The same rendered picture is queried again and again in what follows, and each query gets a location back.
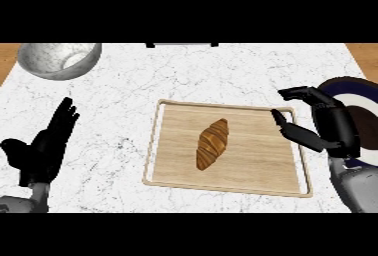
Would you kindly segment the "pale appliance with black feet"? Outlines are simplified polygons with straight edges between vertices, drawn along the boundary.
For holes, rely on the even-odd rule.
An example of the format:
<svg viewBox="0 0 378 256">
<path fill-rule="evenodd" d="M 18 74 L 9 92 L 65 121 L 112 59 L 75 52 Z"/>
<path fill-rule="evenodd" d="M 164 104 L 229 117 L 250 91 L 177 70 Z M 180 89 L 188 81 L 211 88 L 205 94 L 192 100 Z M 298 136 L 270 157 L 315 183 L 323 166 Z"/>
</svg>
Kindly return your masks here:
<svg viewBox="0 0 378 256">
<path fill-rule="evenodd" d="M 145 43 L 146 48 L 155 48 L 157 46 L 196 46 L 207 45 L 210 47 L 219 47 L 219 43 Z"/>
</svg>

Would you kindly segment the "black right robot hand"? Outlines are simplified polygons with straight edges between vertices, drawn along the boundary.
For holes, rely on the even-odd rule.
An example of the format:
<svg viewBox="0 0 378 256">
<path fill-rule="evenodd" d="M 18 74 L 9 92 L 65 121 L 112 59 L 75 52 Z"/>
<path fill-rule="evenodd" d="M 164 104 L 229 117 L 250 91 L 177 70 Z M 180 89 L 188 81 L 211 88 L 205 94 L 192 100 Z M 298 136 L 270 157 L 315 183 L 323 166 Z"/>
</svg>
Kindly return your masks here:
<svg viewBox="0 0 378 256">
<path fill-rule="evenodd" d="M 301 100 L 312 107 L 318 132 L 289 123 L 278 109 L 272 109 L 282 136 L 316 152 L 328 151 L 332 158 L 360 156 L 359 132 L 344 103 L 315 87 L 292 87 L 278 91 L 285 101 Z"/>
</svg>

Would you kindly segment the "pale wooden tray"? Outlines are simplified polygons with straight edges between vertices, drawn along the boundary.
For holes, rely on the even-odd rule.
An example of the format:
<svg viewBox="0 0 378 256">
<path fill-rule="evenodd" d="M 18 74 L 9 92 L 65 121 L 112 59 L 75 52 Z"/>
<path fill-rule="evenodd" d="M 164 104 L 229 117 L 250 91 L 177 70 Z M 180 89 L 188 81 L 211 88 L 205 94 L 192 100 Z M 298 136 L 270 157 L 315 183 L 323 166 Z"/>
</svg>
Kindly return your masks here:
<svg viewBox="0 0 378 256">
<path fill-rule="evenodd" d="M 229 126 L 226 151 L 196 168 L 199 134 Z M 313 188 L 303 148 L 279 132 L 267 107 L 160 100 L 142 182 L 146 185 L 309 198 Z"/>
</svg>

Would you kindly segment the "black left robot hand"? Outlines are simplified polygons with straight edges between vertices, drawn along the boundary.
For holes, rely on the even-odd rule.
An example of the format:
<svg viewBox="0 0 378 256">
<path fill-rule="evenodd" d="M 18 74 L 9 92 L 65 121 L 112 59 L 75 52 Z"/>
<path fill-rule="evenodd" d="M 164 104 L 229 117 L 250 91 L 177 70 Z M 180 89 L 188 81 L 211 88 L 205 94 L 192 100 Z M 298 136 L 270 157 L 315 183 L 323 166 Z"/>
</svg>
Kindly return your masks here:
<svg viewBox="0 0 378 256">
<path fill-rule="evenodd" d="M 0 142 L 9 165 L 19 170 L 19 186 L 34 183 L 50 184 L 58 176 L 67 143 L 80 114 L 72 99 L 65 97 L 52 116 L 47 128 L 27 144 L 7 138 Z"/>
</svg>

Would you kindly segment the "brown croissant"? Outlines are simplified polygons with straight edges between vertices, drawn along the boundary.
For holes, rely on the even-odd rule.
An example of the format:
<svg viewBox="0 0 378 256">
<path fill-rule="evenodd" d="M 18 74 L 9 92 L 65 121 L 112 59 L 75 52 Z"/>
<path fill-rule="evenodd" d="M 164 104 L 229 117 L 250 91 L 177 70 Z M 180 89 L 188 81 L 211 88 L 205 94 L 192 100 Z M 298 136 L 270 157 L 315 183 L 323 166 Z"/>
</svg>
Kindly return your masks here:
<svg viewBox="0 0 378 256">
<path fill-rule="evenodd" d="M 196 168 L 204 171 L 226 151 L 229 127 L 222 118 L 201 132 L 196 148 Z"/>
</svg>

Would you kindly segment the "grey marbled bowl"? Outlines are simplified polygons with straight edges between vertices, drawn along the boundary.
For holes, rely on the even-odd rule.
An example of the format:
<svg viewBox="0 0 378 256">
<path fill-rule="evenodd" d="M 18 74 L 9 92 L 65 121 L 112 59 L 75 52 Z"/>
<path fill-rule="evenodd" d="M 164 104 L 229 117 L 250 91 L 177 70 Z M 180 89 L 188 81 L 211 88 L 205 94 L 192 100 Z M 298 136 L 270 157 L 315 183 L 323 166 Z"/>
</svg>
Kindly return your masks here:
<svg viewBox="0 0 378 256">
<path fill-rule="evenodd" d="M 100 54 L 100 43 L 24 43 L 18 50 L 18 64 L 37 77 L 65 81 L 93 69 Z"/>
</svg>

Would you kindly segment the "blue white brown plate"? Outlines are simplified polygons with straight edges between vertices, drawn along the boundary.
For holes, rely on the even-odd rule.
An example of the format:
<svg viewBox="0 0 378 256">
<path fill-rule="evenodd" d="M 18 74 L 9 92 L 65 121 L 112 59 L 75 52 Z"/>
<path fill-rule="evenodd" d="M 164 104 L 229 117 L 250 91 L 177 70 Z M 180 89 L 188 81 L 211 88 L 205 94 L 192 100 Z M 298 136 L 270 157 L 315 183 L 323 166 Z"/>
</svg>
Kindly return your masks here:
<svg viewBox="0 0 378 256">
<path fill-rule="evenodd" d="M 349 159 L 346 165 L 378 167 L 378 83 L 337 77 L 328 79 L 319 89 L 344 103 L 359 132 L 360 157 Z"/>
</svg>

